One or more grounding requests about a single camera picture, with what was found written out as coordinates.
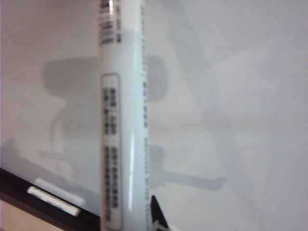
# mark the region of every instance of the barcode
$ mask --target barcode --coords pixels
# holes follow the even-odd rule
[[[141,6],[141,52],[142,70],[146,72],[145,8]]]
[[[119,0],[101,0],[99,10],[99,44],[122,41]]]
[[[146,230],[150,230],[150,180],[149,180],[149,143],[148,138],[144,138],[144,166],[145,166],[145,210],[146,210]]]
[[[104,148],[104,222],[108,229],[118,230],[122,223],[121,208],[121,146],[119,75],[102,76]]]
[[[105,218],[107,221],[112,219],[111,208],[119,207],[118,178],[118,149],[105,146]]]
[[[104,98],[104,133],[105,135],[117,134],[117,100],[116,89],[106,88],[103,90]]]
[[[148,91],[147,91],[147,83],[144,81],[142,83],[143,89],[143,125],[145,128],[148,127]]]

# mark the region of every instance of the white strip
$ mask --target white strip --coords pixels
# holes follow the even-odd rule
[[[61,210],[63,210],[64,212],[67,212],[75,217],[78,216],[80,209],[70,205],[69,203],[66,203],[52,195],[50,195],[49,193],[46,193],[34,186],[31,186],[28,188],[27,193],[41,199],[42,201],[45,201]]]
[[[70,192],[67,192],[61,188],[59,188],[58,186],[55,186],[54,184],[51,184],[41,178],[36,178],[34,181],[34,184],[36,186],[39,186],[40,188],[49,191],[67,201],[70,201],[71,203],[82,207],[86,204],[86,201]]]

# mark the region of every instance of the white surface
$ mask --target white surface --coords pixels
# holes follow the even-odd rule
[[[42,201],[45,201],[61,210],[63,210],[66,213],[69,213],[70,215],[73,215],[75,217],[78,216],[78,213],[80,212],[80,209],[70,205],[69,203],[62,201],[49,193],[46,193],[43,190],[40,190],[34,186],[31,186],[28,188],[27,193],[41,199]]]
[[[95,1],[1,3],[1,166],[98,213]],[[179,230],[307,229],[307,9],[148,1],[152,193]]]

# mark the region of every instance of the white tag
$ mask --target white tag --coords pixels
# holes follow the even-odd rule
[[[75,207],[75,206],[72,206],[70,205],[69,203],[67,202],[64,202],[62,200],[60,200],[59,198],[56,198],[50,194],[48,194],[47,192],[44,192],[34,186],[31,186],[28,188],[27,190],[27,193],[41,199],[42,201],[45,201],[75,217],[78,216],[79,212],[80,212],[80,209]]]

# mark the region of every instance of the label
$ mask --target label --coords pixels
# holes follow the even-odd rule
[[[121,149],[120,149],[120,87],[119,76],[102,77],[103,156],[105,161],[104,221],[109,229],[122,227]]]
[[[28,190],[27,190],[27,193],[41,199],[42,201],[45,201],[48,204],[51,204],[51,205],[63,210],[64,212],[75,216],[75,217],[77,217],[79,212],[80,212],[79,208],[72,206],[71,204],[69,204],[65,201],[62,201],[59,198],[54,197],[54,196],[50,195],[49,193],[47,193],[43,190],[40,190],[40,189],[38,189],[34,186],[29,187]]]
[[[99,6],[99,44],[120,43],[121,8],[119,0],[100,0]]]

